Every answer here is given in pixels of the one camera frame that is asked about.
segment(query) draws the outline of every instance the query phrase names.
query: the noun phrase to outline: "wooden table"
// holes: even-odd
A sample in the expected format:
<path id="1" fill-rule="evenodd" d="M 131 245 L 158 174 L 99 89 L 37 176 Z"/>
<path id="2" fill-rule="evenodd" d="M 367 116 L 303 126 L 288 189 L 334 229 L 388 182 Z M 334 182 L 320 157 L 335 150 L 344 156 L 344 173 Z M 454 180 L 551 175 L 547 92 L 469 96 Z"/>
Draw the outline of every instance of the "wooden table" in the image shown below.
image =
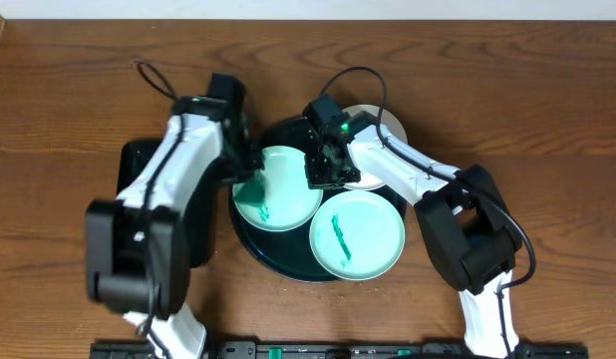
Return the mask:
<path id="1" fill-rule="evenodd" d="M 512 291 L 528 341 L 582 342 L 616 358 L 616 23 L 10 21 L 0 47 L 0 357 L 86 357 L 133 329 L 89 302 L 84 210 L 112 198 L 122 145 L 161 137 L 168 99 L 212 71 L 246 85 L 261 128 L 298 114 L 337 71 L 379 70 L 410 144 L 496 179 L 533 239 L 538 270 Z M 380 100 L 350 74 L 345 106 Z M 413 212 L 385 275 L 323 285 L 282 278 L 240 245 L 218 195 L 217 253 L 188 303 L 216 336 L 268 341 L 461 338 L 457 294 L 432 268 Z M 524 250 L 516 275 L 526 270 Z"/>

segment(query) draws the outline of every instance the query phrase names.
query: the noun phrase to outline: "round black tray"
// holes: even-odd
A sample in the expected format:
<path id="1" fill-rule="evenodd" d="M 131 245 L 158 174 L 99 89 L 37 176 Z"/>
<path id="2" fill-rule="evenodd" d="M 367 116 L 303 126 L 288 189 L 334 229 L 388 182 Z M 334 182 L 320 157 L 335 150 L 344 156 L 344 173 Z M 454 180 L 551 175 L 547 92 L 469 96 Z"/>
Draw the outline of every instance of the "round black tray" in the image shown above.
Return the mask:
<path id="1" fill-rule="evenodd" d="M 310 127 L 305 120 L 292 119 L 277 126 L 261 138 L 262 148 L 288 146 L 305 154 L 317 149 L 309 134 Z M 324 190 L 322 204 L 332 196 L 348 189 Z M 387 199 L 399 212 L 401 218 L 406 213 L 407 202 L 387 186 L 372 190 Z M 259 229 L 248 223 L 239 214 L 231 196 L 228 208 L 232 225 L 248 252 L 268 269 L 285 277 L 305 282 L 329 282 L 339 279 L 315 259 L 310 248 L 310 223 L 312 218 L 297 228 L 271 232 Z"/>

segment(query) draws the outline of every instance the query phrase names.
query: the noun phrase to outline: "green sponge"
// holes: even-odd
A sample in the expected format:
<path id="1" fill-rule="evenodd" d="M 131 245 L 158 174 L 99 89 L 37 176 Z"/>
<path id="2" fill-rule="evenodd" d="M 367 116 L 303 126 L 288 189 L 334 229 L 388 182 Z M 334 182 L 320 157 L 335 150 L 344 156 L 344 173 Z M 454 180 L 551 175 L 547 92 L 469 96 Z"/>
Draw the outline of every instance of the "green sponge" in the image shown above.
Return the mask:
<path id="1" fill-rule="evenodd" d="M 255 172 L 255 175 L 244 183 L 233 199 L 236 203 L 255 207 L 263 206 L 265 200 L 264 181 L 265 178 L 261 171 Z"/>

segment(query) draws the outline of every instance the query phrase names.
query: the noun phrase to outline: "white plate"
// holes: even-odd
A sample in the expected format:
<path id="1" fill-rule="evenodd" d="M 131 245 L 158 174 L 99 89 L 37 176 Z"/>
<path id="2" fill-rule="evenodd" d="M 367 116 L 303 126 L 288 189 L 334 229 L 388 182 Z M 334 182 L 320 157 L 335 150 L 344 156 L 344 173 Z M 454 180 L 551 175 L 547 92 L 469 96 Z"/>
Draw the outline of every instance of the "white plate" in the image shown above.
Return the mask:
<path id="1" fill-rule="evenodd" d="M 345 108 L 344 112 L 350 114 L 350 116 L 355 116 L 362 111 L 367 111 L 368 113 L 377 116 L 379 114 L 379 107 L 374 105 L 355 105 L 349 108 Z M 395 135 L 395 137 L 405 144 L 408 143 L 408 136 L 406 136 L 406 130 L 401 125 L 399 120 L 395 117 L 395 115 L 391 114 L 388 110 L 384 109 L 383 115 L 381 115 L 381 123 L 386 125 L 388 130 Z M 344 187 L 347 189 L 362 189 L 362 190 L 373 190 L 377 189 L 381 186 L 385 185 L 382 180 L 377 179 L 376 177 L 368 174 L 361 173 L 361 180 L 356 183 L 346 183 Z"/>
<path id="2" fill-rule="evenodd" d="M 300 226 L 319 208 L 323 190 L 308 188 L 304 153 L 285 146 L 262 150 L 264 206 L 235 203 L 248 223 L 268 231 L 284 231 Z M 233 197 L 243 183 L 232 187 Z"/>
<path id="3" fill-rule="evenodd" d="M 333 216 L 350 260 L 333 225 Z M 406 230 L 397 210 L 378 194 L 350 190 L 328 199 L 310 224 L 310 247 L 317 261 L 332 274 L 366 280 L 385 273 L 399 259 Z"/>

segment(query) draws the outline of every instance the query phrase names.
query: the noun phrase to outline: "white background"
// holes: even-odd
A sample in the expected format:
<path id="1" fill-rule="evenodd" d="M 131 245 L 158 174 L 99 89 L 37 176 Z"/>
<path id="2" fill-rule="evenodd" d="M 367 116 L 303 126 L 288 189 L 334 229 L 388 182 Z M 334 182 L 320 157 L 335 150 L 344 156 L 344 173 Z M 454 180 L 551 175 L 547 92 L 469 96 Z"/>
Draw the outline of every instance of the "white background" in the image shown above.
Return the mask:
<path id="1" fill-rule="evenodd" d="M 616 0 L 0 0 L 5 19 L 616 20 Z"/>

